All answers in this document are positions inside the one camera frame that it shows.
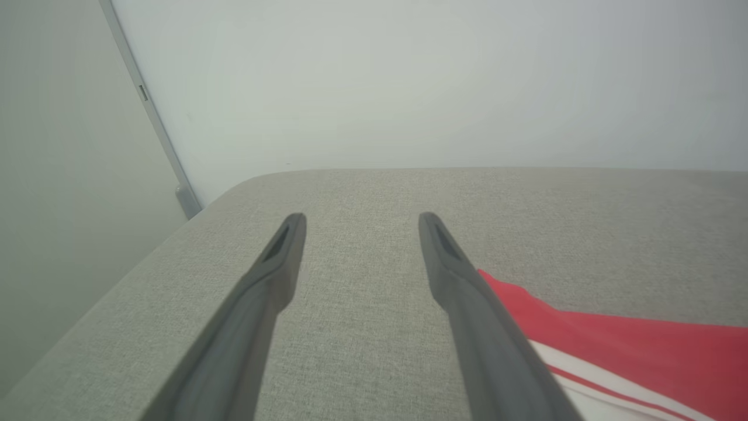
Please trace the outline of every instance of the white stripe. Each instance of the white stripe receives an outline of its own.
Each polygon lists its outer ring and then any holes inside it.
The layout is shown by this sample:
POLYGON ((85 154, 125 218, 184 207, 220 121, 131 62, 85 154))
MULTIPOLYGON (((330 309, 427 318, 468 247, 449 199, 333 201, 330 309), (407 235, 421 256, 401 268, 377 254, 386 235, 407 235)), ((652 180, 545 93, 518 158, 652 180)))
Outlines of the white stripe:
POLYGON ((684 418, 616 398, 563 376, 554 374, 554 377, 585 420, 684 421, 684 418))
POLYGON ((624 379, 623 377, 607 371, 595 364, 588 363, 581 358, 576 358, 565 352, 551 348, 542 343, 530 341, 538 355, 549 366, 562 369, 565 372, 583 378, 594 384, 610 389, 613 392, 629 396, 631 398, 647 402, 649 404, 661 406, 696 421, 714 421, 712 418, 689 408, 682 403, 663 396, 653 390, 649 390, 639 384, 624 379))

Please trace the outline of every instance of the red cloth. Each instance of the red cloth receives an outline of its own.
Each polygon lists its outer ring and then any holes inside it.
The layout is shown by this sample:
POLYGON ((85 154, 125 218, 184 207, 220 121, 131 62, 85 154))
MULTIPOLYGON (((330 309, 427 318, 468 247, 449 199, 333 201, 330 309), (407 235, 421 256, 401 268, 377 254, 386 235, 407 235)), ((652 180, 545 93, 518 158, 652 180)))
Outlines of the red cloth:
POLYGON ((748 420, 747 328, 563 312, 479 272, 528 339, 716 420, 748 420))

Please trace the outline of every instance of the gray upholstered ottoman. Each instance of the gray upholstered ottoman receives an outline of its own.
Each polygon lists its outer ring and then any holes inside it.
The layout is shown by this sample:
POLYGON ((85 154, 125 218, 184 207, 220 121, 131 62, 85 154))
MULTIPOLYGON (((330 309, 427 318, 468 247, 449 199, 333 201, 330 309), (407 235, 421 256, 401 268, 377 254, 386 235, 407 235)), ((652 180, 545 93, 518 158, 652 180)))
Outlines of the gray upholstered ottoman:
POLYGON ((308 218, 258 420, 465 420, 417 217, 560 309, 748 325, 748 173, 332 170, 224 194, 125 276, 2 402, 9 420, 136 420, 283 218, 308 218))

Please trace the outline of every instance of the white wall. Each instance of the white wall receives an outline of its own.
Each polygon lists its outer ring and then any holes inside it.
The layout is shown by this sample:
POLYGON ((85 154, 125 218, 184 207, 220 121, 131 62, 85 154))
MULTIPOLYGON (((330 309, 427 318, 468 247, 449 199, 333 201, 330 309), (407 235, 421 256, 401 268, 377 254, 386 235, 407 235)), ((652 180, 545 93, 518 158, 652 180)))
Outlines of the white wall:
POLYGON ((292 169, 748 170, 748 1, 114 3, 203 203, 292 169))
POLYGON ((0 1, 0 397, 186 218, 96 0, 0 1))

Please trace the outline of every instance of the red and white fabric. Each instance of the red and white fabric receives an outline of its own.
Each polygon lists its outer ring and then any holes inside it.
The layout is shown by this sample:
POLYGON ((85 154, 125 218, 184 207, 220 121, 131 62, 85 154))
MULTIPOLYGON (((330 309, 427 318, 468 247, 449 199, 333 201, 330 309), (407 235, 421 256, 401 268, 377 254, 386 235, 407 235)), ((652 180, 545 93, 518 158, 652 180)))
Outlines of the red and white fabric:
POLYGON ((748 329, 562 312, 479 271, 586 420, 748 420, 748 329))

